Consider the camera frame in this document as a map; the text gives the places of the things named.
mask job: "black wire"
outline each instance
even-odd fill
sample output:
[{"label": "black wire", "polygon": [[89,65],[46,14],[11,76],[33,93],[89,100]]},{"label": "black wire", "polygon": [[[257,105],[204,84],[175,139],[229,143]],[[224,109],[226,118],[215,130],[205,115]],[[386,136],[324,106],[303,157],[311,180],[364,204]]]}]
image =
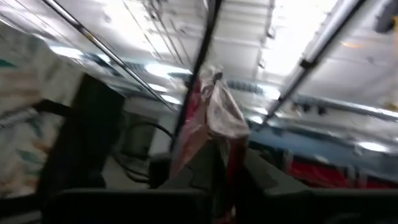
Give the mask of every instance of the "black wire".
[{"label": "black wire", "polygon": [[213,31],[216,26],[218,13],[220,12],[220,7],[221,7],[222,2],[223,2],[223,0],[210,0],[209,1],[205,35],[204,35],[202,43],[201,43],[197,61],[193,68],[193,74],[192,74],[192,76],[189,80],[188,86],[187,86],[187,88],[188,88],[187,94],[185,95],[184,103],[182,105],[181,112],[178,117],[177,125],[174,130],[174,137],[172,138],[172,142],[170,144],[170,148],[169,148],[170,152],[173,151],[174,146],[177,141],[177,136],[180,134],[182,126],[185,124],[185,119],[187,117],[187,111],[188,111],[188,106],[189,106],[190,98],[192,95],[193,87],[195,86],[195,84],[197,82],[200,68],[206,60],[207,52],[208,52],[208,49],[211,44],[211,40],[213,37]]},{"label": "black wire", "polygon": [[[157,129],[163,131],[163,132],[164,132],[166,135],[168,135],[170,138],[173,138],[172,133],[170,133],[170,131],[168,131],[167,129],[165,129],[163,126],[161,126],[161,125],[159,125],[159,124],[157,124],[157,123],[152,123],[152,122],[147,122],[147,121],[145,121],[145,122],[140,122],[140,123],[135,123],[135,124],[130,125],[130,126],[127,127],[127,129],[126,129],[126,133],[131,133],[131,131],[132,131],[134,128],[138,128],[138,127],[141,127],[141,126],[153,126],[153,127],[157,128]],[[120,152],[114,152],[114,153],[112,153],[113,159],[115,160],[115,162],[116,162],[117,164],[119,164],[119,166],[122,167],[122,169],[123,169],[123,171],[124,171],[124,174],[127,176],[127,178],[130,179],[130,180],[132,180],[132,181],[134,181],[134,182],[137,182],[137,183],[148,183],[148,181],[149,181],[149,180],[148,180],[149,176],[148,176],[147,174],[140,173],[140,172],[138,172],[138,171],[136,171],[136,170],[130,168],[125,162],[123,162],[122,159],[120,159],[120,155],[123,155],[123,157],[126,157],[126,158],[130,157],[130,158],[135,158],[135,159],[137,159],[137,157],[136,157],[136,156],[129,156],[129,155],[121,154]],[[133,175],[131,175],[131,173],[133,173],[133,174],[135,174],[135,175],[138,175],[138,176],[141,176],[141,177],[143,177],[143,178],[140,179],[140,178],[134,177]]]}]

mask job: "red and white bag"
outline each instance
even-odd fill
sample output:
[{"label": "red and white bag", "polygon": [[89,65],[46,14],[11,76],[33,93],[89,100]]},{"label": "red and white bag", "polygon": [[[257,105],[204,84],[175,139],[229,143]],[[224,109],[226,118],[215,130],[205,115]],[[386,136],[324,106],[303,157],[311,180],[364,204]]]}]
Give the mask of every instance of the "red and white bag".
[{"label": "red and white bag", "polygon": [[219,223],[230,223],[234,207],[235,177],[243,166],[250,133],[223,79],[216,79],[221,70],[206,66],[191,95],[185,125],[178,137],[173,154],[170,176],[175,176],[207,140],[216,137],[218,149],[227,170],[227,209]]}]

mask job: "black panel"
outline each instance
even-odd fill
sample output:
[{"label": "black panel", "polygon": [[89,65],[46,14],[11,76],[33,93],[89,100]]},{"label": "black panel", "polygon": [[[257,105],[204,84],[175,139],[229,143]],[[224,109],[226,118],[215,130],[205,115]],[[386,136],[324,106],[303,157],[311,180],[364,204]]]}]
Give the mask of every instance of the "black panel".
[{"label": "black panel", "polygon": [[211,198],[200,190],[72,190],[43,210],[43,224],[212,223]]},{"label": "black panel", "polygon": [[101,171],[118,134],[124,98],[85,75],[42,171],[40,198],[72,187],[99,187]]}]

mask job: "red seat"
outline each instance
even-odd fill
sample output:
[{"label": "red seat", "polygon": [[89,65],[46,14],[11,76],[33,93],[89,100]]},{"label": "red seat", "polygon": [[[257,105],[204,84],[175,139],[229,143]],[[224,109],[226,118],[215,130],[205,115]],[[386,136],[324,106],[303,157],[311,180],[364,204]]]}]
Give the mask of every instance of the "red seat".
[{"label": "red seat", "polygon": [[294,156],[287,173],[310,187],[351,188],[344,172],[335,166]]},{"label": "red seat", "polygon": [[367,189],[398,189],[398,183],[391,180],[378,178],[375,176],[368,175],[366,178]]}]

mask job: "metal pole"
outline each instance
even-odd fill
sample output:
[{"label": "metal pole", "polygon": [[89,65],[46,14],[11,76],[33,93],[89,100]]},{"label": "metal pole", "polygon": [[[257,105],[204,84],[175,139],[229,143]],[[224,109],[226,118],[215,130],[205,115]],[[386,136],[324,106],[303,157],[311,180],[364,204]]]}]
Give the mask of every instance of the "metal pole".
[{"label": "metal pole", "polygon": [[288,86],[285,89],[285,91],[282,93],[282,95],[279,97],[279,99],[275,101],[274,104],[271,105],[271,108],[268,110],[268,114],[265,115],[262,121],[261,127],[264,127],[267,124],[267,122],[275,115],[275,112],[279,110],[279,108],[283,105],[283,103],[285,103],[290,98],[290,96],[293,95],[296,89],[311,74],[314,68],[318,65],[318,62],[320,62],[326,56],[326,53],[328,52],[330,47],[334,44],[336,38],[343,33],[343,31],[346,29],[347,25],[349,24],[349,21],[354,17],[357,11],[364,6],[366,2],[368,2],[368,0],[358,0],[353,5],[353,7],[345,15],[343,21],[338,26],[335,27],[332,35],[326,38],[325,43],[320,47],[320,50],[313,57],[312,61],[308,61],[305,58],[302,59],[300,67],[302,67],[303,69],[300,71],[295,81],[290,86]]},{"label": "metal pole", "polygon": [[201,66],[206,60],[207,52],[208,49],[210,48],[211,40],[213,37],[213,31],[217,23],[217,18],[220,12],[220,7],[222,2],[223,0],[209,1],[205,35],[203,36],[197,61],[195,63],[192,76],[190,77],[189,84],[187,86],[188,87],[187,94],[185,95],[184,103],[180,111],[180,116],[178,117],[177,120],[177,125],[174,131],[174,138],[172,139],[172,142],[170,144],[170,151],[173,151],[175,143],[177,142],[178,135],[180,134],[182,126],[185,124],[185,118],[187,117],[188,105],[190,102],[193,87],[195,86],[195,83],[199,77],[199,71],[201,69]]},{"label": "metal pole", "polygon": [[55,0],[43,0],[54,12],[62,17],[67,23],[74,27],[79,33],[83,34],[91,43],[97,46],[105,55],[114,60],[124,71],[133,77],[138,83],[140,83],[149,93],[156,97],[160,102],[166,105],[170,110],[177,111],[169,102],[165,101],[159,94],[153,90],[148,83],[146,83],[141,77],[135,74],[116,54],[108,49],[102,42],[100,42],[86,27],[83,26],[77,19],[75,19],[68,11],[66,11],[59,3]]}]

